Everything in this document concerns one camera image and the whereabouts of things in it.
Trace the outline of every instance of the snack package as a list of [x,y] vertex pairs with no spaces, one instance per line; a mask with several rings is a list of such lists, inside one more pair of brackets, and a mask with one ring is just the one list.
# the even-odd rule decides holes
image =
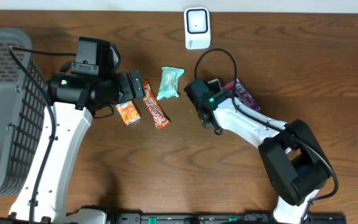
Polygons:
[[[230,82],[222,89],[233,93],[233,86],[234,86],[234,81]],[[246,90],[246,88],[243,86],[243,84],[240,82],[239,79],[237,79],[236,81],[236,89],[237,89],[236,97],[238,97],[241,103],[253,109],[254,111],[258,111],[258,112],[260,111],[259,104],[253,99],[253,97],[249,94],[249,92]]]
[[126,125],[131,124],[140,119],[140,115],[137,112],[135,105],[131,101],[128,101],[126,103],[120,103],[116,105],[116,108]]
[[171,122],[169,122],[160,105],[158,105],[148,80],[143,82],[143,87],[145,93],[143,101],[154,118],[155,128],[161,129],[170,124]]
[[169,98],[172,96],[178,97],[178,82],[179,77],[185,72],[184,69],[173,67],[162,67],[162,78],[160,90],[158,91],[157,100],[163,97]]

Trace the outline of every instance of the gray plastic basket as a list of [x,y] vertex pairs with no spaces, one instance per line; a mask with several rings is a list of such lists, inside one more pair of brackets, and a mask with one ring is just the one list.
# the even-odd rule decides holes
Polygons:
[[[0,29],[0,195],[18,194],[29,173],[44,120],[44,103],[8,52],[15,45],[32,48],[18,29]],[[45,77],[30,53],[15,52],[42,88]]]

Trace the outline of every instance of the white wall outlet device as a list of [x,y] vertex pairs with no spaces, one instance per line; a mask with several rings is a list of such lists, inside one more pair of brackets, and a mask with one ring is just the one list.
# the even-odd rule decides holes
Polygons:
[[204,7],[192,7],[185,11],[186,48],[205,49],[211,44],[209,11]]

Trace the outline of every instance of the white wall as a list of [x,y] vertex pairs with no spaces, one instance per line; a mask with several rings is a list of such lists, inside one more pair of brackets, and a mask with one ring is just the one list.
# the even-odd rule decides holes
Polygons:
[[358,0],[0,0],[0,9],[358,13]]

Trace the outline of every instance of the wooden table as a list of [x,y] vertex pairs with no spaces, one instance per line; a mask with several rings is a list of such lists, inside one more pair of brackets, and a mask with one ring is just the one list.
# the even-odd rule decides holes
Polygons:
[[[226,131],[203,129],[183,92],[204,50],[187,50],[181,12],[0,11],[0,27],[24,30],[33,48],[75,52],[79,36],[114,42],[120,69],[139,69],[158,93],[161,67],[185,68],[180,97],[159,103],[172,120],[156,130],[143,101],[142,119],[94,120],[80,147],[67,211],[98,204],[144,213],[273,210],[277,203],[258,150]],[[340,188],[314,212],[344,212],[358,223],[358,15],[211,13],[211,47],[233,54],[239,78],[263,114],[314,131]],[[50,77],[71,58],[35,55]],[[225,84],[233,79],[227,55],[214,52],[198,74]],[[323,193],[332,190],[329,180]],[[15,197],[0,197],[0,216]]]

